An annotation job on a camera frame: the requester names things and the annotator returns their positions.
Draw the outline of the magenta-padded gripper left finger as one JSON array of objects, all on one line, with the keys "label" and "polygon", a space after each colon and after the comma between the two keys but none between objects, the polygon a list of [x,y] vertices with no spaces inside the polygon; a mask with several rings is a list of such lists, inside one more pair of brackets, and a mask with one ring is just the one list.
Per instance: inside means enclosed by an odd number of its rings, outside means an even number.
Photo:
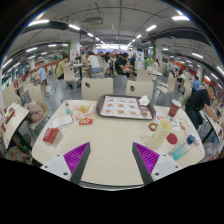
[{"label": "magenta-padded gripper left finger", "polygon": [[84,143],[64,155],[53,156],[41,168],[77,185],[80,184],[90,154],[90,143]]}]

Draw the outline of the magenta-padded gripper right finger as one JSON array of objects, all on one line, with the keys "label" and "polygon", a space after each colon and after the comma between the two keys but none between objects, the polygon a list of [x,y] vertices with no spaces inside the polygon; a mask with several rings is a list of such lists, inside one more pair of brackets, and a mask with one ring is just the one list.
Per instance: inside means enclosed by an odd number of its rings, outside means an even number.
[{"label": "magenta-padded gripper right finger", "polygon": [[158,154],[136,142],[133,143],[132,153],[145,185],[182,169],[168,154]]}]

